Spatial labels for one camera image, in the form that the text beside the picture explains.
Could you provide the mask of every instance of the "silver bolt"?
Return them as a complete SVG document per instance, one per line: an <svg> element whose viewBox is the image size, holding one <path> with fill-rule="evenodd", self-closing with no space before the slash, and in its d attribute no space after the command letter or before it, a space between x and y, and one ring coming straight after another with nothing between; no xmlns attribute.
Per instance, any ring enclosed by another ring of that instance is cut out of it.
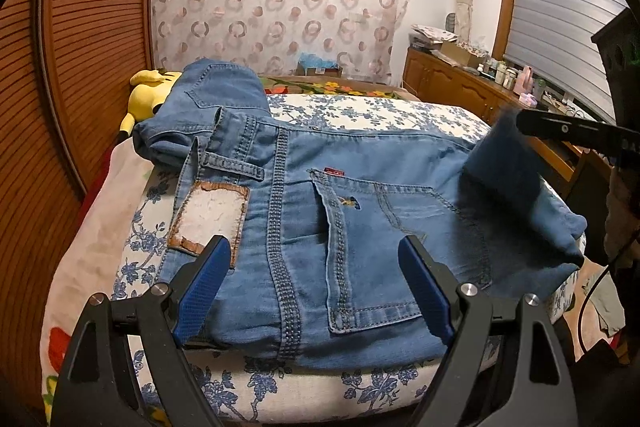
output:
<svg viewBox="0 0 640 427"><path fill-rule="evenodd" d="M99 306L104 302L104 297L104 293L94 293L89 297L89 304L91 304L91 306Z"/></svg>
<svg viewBox="0 0 640 427"><path fill-rule="evenodd" d="M166 282L159 282L151 286L151 293L153 295L162 296L169 291L169 285Z"/></svg>
<svg viewBox="0 0 640 427"><path fill-rule="evenodd" d="M538 306L540 304L540 299L538 298L537 295L535 295L535 293L527 293L524 296L524 301L529 305L529 306Z"/></svg>
<svg viewBox="0 0 640 427"><path fill-rule="evenodd" d="M465 282L462 286L460 286L460 291L462 291L462 293L467 297L478 295L478 288L476 288L470 282Z"/></svg>

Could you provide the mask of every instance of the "black cable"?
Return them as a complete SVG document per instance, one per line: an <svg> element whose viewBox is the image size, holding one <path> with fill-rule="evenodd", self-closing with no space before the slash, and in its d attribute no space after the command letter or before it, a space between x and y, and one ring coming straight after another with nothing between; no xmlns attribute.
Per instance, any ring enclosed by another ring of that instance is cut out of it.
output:
<svg viewBox="0 0 640 427"><path fill-rule="evenodd" d="M578 315L578 341L580 342L580 349L582 349L583 353L586 353L587 349L584 347L584 342L582 341L582 314L584 313L584 309L587 306L587 302L589 302L589 299L591 298L593 291L597 288L598 284L600 284L600 281L602 281L602 279L604 279L604 276L606 276L606 274L609 273L609 271L611 270L611 267L618 262L618 259L620 259L620 257L622 257L626 253L626 251L629 248L631 248L631 245L633 245L636 242L638 237L640 237L640 228L638 228L631 235L631 238L629 238L629 240L625 243L625 246L620 249L618 254L613 258L613 261L607 264L607 267L600 274L600 277L598 277L595 284L591 287L591 289L589 290L589 293L587 293L587 296L584 302L582 303L582 306L580 308L580 314Z"/></svg>

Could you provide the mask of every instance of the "yellow plush toy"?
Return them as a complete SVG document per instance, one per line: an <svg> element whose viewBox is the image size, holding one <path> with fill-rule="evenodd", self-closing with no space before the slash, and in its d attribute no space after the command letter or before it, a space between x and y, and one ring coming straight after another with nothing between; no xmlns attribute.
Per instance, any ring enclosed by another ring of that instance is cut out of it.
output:
<svg viewBox="0 0 640 427"><path fill-rule="evenodd" d="M135 87L129 97L129 112L120 124L118 143L131 136L135 124L158 112L181 74L166 70L143 70L131 77L129 83Z"/></svg>

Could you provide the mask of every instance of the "denim pocket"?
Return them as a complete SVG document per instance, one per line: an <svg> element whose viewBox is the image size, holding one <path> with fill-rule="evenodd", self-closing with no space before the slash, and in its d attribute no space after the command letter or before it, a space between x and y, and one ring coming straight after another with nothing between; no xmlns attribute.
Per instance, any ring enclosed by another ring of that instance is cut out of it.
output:
<svg viewBox="0 0 640 427"><path fill-rule="evenodd" d="M329 223L329 329L351 333L409 320L420 310L398 265L398 244L416 235L460 282L490 283L481 230L430 187L389 185L312 170Z"/></svg>
<svg viewBox="0 0 640 427"><path fill-rule="evenodd" d="M237 64L210 62L186 92L201 109L218 106L258 109L271 116L260 79L249 68Z"/></svg>

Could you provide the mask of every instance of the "white and blue floral fabric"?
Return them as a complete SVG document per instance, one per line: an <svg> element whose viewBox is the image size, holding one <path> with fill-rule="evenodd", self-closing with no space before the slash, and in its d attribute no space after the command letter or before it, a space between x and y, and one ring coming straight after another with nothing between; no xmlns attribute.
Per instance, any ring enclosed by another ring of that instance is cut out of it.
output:
<svg viewBox="0 0 640 427"><path fill-rule="evenodd" d="M489 127L465 109L405 100L342 95L271 95L273 118L311 128L419 129L445 132L472 142ZM113 284L112 299L144 293L156 279L166 249L177 175L155 169L134 214ZM584 237L580 249L584 251ZM553 321L568 308L577 273L547 302ZM148 405L160 407L139 337L131 337L134 369ZM490 339L484 365L497 355ZM438 360L368 371L313 373L278 360L245 357L237 351L189 352L194 377L216 414L229 422L304 423L386 412L420 400Z"/></svg>

